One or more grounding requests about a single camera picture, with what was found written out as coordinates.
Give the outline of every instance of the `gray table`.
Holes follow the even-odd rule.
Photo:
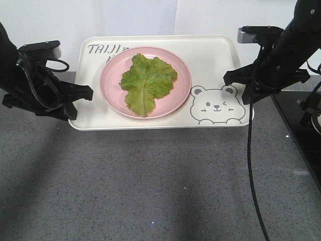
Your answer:
[[[321,194],[293,138],[271,98],[254,107],[254,181],[271,240],[321,240]],[[80,132],[1,106],[0,132],[2,241],[263,240],[247,127]]]

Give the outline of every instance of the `bear ear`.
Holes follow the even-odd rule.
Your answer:
[[[198,95],[199,93],[205,91],[204,87],[200,86],[200,85],[196,85],[191,89],[191,95],[193,97],[195,97],[196,95]]]
[[[234,96],[237,95],[237,89],[233,85],[224,85],[222,87],[222,91],[228,92],[228,93],[230,93],[230,94],[232,94]]]

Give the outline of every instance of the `plate rim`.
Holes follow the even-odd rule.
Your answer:
[[[115,58],[121,56],[122,54],[126,53],[126,52],[131,52],[133,50],[137,50],[137,49],[157,49],[157,50],[161,50],[163,52],[166,52],[166,53],[169,53],[173,56],[175,56],[182,64],[183,66],[185,67],[185,69],[187,70],[187,74],[189,76],[189,81],[188,81],[188,91],[186,91],[186,95],[184,95],[184,98],[183,98],[183,101],[177,105],[177,107],[173,108],[171,111],[165,113],[165,114],[160,114],[160,115],[156,115],[156,116],[146,116],[146,117],[141,117],[139,116],[138,114],[137,115],[130,115],[130,114],[126,114],[126,113],[123,113],[119,110],[117,110],[113,105],[111,105],[109,103],[109,101],[105,98],[105,95],[103,94],[103,91],[102,91],[102,75],[105,71],[105,69],[107,68],[108,64],[113,61]],[[190,92],[191,92],[191,88],[192,88],[192,75],[191,75],[191,71],[189,69],[189,67],[187,66],[186,62],[181,59],[177,54],[173,53],[172,51],[170,50],[167,50],[167,49],[164,49],[164,48],[160,48],[160,47],[156,47],[156,46],[137,46],[137,47],[132,47],[132,48],[129,48],[129,49],[126,49],[124,51],[122,51],[121,53],[113,56],[106,64],[105,66],[102,68],[101,70],[101,73],[99,75],[99,90],[100,90],[100,94],[102,95],[104,101],[108,104],[109,107],[111,107],[114,111],[116,111],[117,113],[123,115],[123,116],[126,116],[126,117],[130,117],[130,118],[133,118],[133,119],[154,119],[154,118],[159,118],[159,117],[163,117],[163,116],[166,116],[168,114],[171,114],[173,112],[175,112],[177,109],[179,109],[185,102],[186,100],[188,99],[189,95],[190,95]]]

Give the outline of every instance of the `plastic tray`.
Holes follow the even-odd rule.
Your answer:
[[[101,94],[100,75],[106,63],[122,51],[139,46],[171,51],[190,70],[191,93],[168,115],[152,119],[127,117],[113,110]],[[243,105],[241,99],[244,86],[224,86],[223,80],[226,71],[239,67],[233,41],[221,35],[90,38],[82,45],[75,83],[89,85],[94,95],[92,101],[74,102],[78,115],[69,123],[81,131],[244,126],[249,119],[249,105]]]

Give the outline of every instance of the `leafy vegetable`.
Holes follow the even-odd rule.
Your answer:
[[[120,86],[128,91],[125,98],[128,107],[141,117],[146,117],[155,108],[155,99],[170,93],[177,72],[158,57],[148,59],[137,54],[132,62],[130,70],[123,73]]]

